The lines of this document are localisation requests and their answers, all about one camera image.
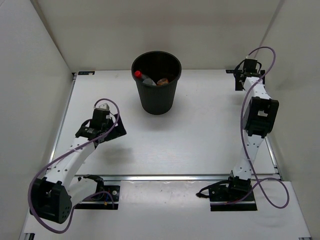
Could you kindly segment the clear bottle red label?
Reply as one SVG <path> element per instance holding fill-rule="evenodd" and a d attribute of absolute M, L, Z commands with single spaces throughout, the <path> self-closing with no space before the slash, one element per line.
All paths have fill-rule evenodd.
<path fill-rule="evenodd" d="M 141 80 L 142 83 L 149 85 L 149 86 L 156 86 L 157 84 L 147 75 L 143 74 L 141 71 L 137 70 L 134 72 L 134 76 Z"/>

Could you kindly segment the orange juice bottle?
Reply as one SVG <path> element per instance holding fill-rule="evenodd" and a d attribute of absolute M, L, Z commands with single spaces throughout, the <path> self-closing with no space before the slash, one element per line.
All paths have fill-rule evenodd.
<path fill-rule="evenodd" d="M 166 85 L 168 83 L 169 83 L 169 80 L 167 78 L 162 78 L 162 79 L 158 80 L 156 84 L 158 86 L 163 86 L 163 85 Z"/>

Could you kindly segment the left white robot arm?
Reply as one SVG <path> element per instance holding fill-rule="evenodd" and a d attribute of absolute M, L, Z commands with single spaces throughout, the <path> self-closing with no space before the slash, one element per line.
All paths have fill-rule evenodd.
<path fill-rule="evenodd" d="M 105 188 L 100 176 L 86 174 L 74 181 L 75 175 L 98 145 L 126 133 L 120 116 L 112 115 L 107 104 L 96 107 L 92 118 L 75 134 L 70 154 L 54 163 L 44 177 L 37 178 L 32 184 L 31 214 L 62 224 L 82 200 L 89 196 L 93 200 L 103 198 Z"/>

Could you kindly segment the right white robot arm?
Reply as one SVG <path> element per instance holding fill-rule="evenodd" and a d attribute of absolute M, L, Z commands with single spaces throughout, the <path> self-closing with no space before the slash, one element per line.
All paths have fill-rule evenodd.
<path fill-rule="evenodd" d="M 227 180 L 202 188 L 196 196 L 216 204 L 254 201 L 251 185 L 252 165 L 260 145 L 272 131 L 279 109 L 279 101 L 272 99 L 265 89 L 265 70 L 256 59 L 243 60 L 233 71 L 235 89 L 248 94 L 241 108 L 243 145 L 240 160 Z"/>

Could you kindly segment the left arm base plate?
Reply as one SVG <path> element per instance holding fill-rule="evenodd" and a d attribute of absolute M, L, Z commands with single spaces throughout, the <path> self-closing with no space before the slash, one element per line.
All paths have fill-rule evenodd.
<path fill-rule="evenodd" d="M 108 192 L 113 199 L 106 193 L 86 198 L 83 202 L 76 205 L 77 210 L 117 210 L 119 207 L 121 184 L 119 181 L 105 181 L 100 191 Z"/>

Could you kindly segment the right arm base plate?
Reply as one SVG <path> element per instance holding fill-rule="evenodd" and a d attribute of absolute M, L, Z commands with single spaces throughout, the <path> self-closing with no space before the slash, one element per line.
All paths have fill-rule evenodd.
<path fill-rule="evenodd" d="M 257 205 L 254 193 L 251 192 L 240 201 L 247 193 L 239 190 L 229 190 L 225 185 L 209 188 L 209 202 L 211 212 L 254 212 Z"/>

